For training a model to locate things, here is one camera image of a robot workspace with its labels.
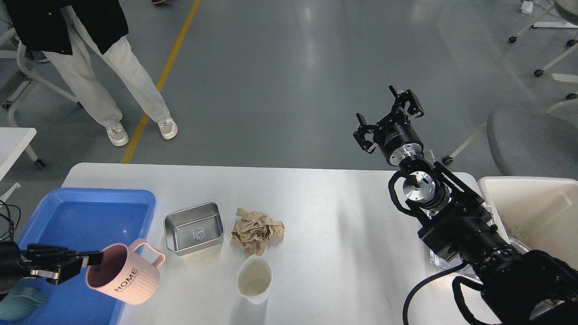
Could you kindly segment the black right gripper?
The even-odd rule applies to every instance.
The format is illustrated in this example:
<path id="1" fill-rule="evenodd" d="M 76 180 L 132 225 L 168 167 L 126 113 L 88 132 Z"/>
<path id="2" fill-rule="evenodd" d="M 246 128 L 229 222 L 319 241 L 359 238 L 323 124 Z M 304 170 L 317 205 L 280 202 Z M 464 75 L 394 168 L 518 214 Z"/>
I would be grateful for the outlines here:
<path id="1" fill-rule="evenodd" d="M 393 86 L 388 88 L 395 98 L 392 111 L 377 124 L 368 124 L 361 113 L 356 113 L 359 126 L 353 138 L 368 154 L 373 154 L 379 148 L 386 162 L 397 167 L 405 158 L 423 154 L 423 142 L 410 120 L 423 117 L 425 112 L 413 91 L 397 91 Z M 374 134 L 374 142 L 367 140 L 368 134 Z"/>

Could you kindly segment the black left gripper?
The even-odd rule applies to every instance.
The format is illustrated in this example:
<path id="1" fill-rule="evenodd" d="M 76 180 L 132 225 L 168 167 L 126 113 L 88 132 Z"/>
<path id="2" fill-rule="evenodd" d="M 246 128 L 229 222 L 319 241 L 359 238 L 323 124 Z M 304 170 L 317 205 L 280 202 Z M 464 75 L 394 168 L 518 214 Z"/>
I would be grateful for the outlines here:
<path id="1" fill-rule="evenodd" d="M 26 259 L 37 265 L 54 265 L 52 268 L 30 271 L 23 266 L 22 254 L 16 242 L 0 243 L 0 293 L 7 294 L 23 278 L 45 278 L 52 285 L 60 285 L 79 275 L 82 267 L 99 265 L 102 251 L 75 251 L 64 246 L 29 243 Z"/>

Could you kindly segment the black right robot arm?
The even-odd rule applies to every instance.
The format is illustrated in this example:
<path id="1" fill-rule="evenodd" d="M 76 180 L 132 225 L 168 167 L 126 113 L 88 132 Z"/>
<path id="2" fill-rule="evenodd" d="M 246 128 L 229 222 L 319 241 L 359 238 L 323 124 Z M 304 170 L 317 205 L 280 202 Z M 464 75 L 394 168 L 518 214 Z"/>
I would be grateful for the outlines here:
<path id="1" fill-rule="evenodd" d="M 417 284 L 403 303 L 402 319 L 409 323 L 410 302 L 429 282 L 471 267 L 478 282 L 463 276 L 452 280 L 457 308 L 470 325 L 480 325 L 465 303 L 462 286 L 481 294 L 502 325 L 571 325 L 577 321 L 577 271 L 565 261 L 540 250 L 521 253 L 506 242 L 485 200 L 440 162 L 424 158 L 424 146 L 411 119 L 424 115 L 411 90 L 389 86 L 392 111 L 376 124 L 357 113 L 353 136 L 372 154 L 379 148 L 396 171 L 388 182 L 392 203 L 399 212 L 421 224 L 418 237 L 445 261 L 461 263 Z"/>

